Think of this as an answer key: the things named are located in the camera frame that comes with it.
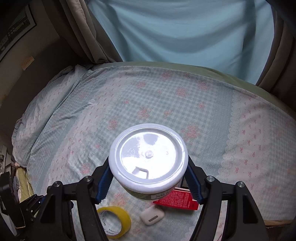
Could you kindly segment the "yellow tape roll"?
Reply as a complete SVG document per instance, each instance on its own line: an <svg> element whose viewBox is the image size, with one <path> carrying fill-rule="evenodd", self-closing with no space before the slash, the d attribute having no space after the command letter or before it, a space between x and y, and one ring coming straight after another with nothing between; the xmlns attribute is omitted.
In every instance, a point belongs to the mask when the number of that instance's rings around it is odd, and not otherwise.
<svg viewBox="0 0 296 241"><path fill-rule="evenodd" d="M107 206L97 209L99 219L108 238L120 238L132 226L128 213L118 206Z"/></svg>

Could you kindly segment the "red cardboard box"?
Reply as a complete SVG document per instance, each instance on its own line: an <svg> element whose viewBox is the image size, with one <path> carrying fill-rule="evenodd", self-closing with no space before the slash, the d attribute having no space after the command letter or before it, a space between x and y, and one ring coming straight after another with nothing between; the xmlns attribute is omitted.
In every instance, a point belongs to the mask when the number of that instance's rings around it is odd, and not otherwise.
<svg viewBox="0 0 296 241"><path fill-rule="evenodd" d="M189 189L184 188L175 188L167 196L154 201L153 204L183 210L198 210L199 207Z"/></svg>

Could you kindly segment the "white earbuds case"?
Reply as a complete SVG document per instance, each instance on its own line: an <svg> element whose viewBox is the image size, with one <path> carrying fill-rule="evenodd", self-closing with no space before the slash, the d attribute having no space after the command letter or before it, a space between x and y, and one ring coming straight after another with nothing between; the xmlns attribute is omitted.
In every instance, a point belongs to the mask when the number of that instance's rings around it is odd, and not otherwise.
<svg viewBox="0 0 296 241"><path fill-rule="evenodd" d="M140 214L140 220L147 226L154 225L165 217L164 211L152 205Z"/></svg>

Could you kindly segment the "green jar white lid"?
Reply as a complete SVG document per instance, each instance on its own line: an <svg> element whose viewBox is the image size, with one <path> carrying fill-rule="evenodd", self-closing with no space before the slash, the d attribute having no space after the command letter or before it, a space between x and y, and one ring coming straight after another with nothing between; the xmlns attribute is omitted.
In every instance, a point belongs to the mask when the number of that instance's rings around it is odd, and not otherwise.
<svg viewBox="0 0 296 241"><path fill-rule="evenodd" d="M184 177L189 154L174 130L144 123L116 137L108 162L114 178L130 195L155 201L167 196Z"/></svg>

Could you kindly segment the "brown cardboard box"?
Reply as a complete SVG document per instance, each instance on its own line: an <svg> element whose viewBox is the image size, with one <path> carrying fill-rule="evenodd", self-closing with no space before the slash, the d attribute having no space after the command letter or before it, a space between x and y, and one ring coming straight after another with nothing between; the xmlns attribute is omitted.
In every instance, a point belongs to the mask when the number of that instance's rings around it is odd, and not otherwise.
<svg viewBox="0 0 296 241"><path fill-rule="evenodd" d="M264 224L266 227L273 227L273 226L285 226L290 225L292 220L284 219L284 220L264 220Z"/></svg>

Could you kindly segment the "checkered floral bed sheet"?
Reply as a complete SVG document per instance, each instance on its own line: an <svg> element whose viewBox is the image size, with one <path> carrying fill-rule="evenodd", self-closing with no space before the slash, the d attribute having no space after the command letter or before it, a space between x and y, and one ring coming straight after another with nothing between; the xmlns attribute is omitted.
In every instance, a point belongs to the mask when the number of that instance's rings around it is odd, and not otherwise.
<svg viewBox="0 0 296 241"><path fill-rule="evenodd" d="M295 113L258 86L204 68L87 70L33 146L26 167L33 191L92 174L115 138L141 123L177 132L206 174L243 181L264 220L295 217Z"/></svg>

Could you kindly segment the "white pillow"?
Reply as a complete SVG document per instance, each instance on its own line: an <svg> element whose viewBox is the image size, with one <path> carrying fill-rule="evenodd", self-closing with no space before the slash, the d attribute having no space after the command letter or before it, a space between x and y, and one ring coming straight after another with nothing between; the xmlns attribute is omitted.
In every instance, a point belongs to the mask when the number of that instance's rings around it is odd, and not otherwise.
<svg viewBox="0 0 296 241"><path fill-rule="evenodd" d="M21 167L28 166L33 146L51 115L86 73L87 69L80 65L60 71L34 97L22 117L16 121L11 142L13 157Z"/></svg>

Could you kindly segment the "beige curtain right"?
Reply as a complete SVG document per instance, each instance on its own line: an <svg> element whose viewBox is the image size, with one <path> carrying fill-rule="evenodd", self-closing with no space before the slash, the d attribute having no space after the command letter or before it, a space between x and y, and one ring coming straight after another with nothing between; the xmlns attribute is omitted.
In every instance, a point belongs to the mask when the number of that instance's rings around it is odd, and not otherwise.
<svg viewBox="0 0 296 241"><path fill-rule="evenodd" d="M272 46L256 85L288 102L295 98L295 37L275 10L273 23Z"/></svg>

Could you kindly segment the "beige curtain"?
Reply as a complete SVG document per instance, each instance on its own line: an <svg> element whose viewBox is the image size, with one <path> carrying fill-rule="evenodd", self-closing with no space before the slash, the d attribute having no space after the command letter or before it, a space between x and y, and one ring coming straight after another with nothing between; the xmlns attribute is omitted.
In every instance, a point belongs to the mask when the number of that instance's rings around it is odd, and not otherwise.
<svg viewBox="0 0 296 241"><path fill-rule="evenodd" d="M93 63L121 62L122 58L85 1L60 1L78 43Z"/></svg>
<svg viewBox="0 0 296 241"><path fill-rule="evenodd" d="M275 10L273 23L272 46L256 85L288 102L295 98L295 37Z"/></svg>

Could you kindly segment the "beige curtain left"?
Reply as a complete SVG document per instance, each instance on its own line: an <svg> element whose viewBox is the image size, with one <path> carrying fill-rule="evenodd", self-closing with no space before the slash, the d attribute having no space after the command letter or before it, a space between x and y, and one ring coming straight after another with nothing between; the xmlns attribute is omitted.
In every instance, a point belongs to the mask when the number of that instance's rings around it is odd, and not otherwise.
<svg viewBox="0 0 296 241"><path fill-rule="evenodd" d="M121 62L122 58L85 1L60 1L78 43L93 63Z"/></svg>

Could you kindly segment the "light blue hanging cloth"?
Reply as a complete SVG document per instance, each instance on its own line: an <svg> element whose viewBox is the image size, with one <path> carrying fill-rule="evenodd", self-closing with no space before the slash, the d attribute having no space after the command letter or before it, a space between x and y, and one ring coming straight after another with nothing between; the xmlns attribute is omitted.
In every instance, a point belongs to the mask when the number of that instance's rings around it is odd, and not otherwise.
<svg viewBox="0 0 296 241"><path fill-rule="evenodd" d="M203 66L255 84L274 37L266 1L87 1L123 61Z"/></svg>

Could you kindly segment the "framed wall poster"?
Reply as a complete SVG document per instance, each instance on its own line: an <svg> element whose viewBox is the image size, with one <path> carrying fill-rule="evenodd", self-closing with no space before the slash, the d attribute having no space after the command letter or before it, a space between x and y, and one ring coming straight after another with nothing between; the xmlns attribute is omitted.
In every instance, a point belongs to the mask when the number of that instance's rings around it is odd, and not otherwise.
<svg viewBox="0 0 296 241"><path fill-rule="evenodd" d="M10 49L31 29L36 27L37 23L31 11L30 5L19 13L12 22L3 39L1 40L1 61L10 51Z"/></svg>

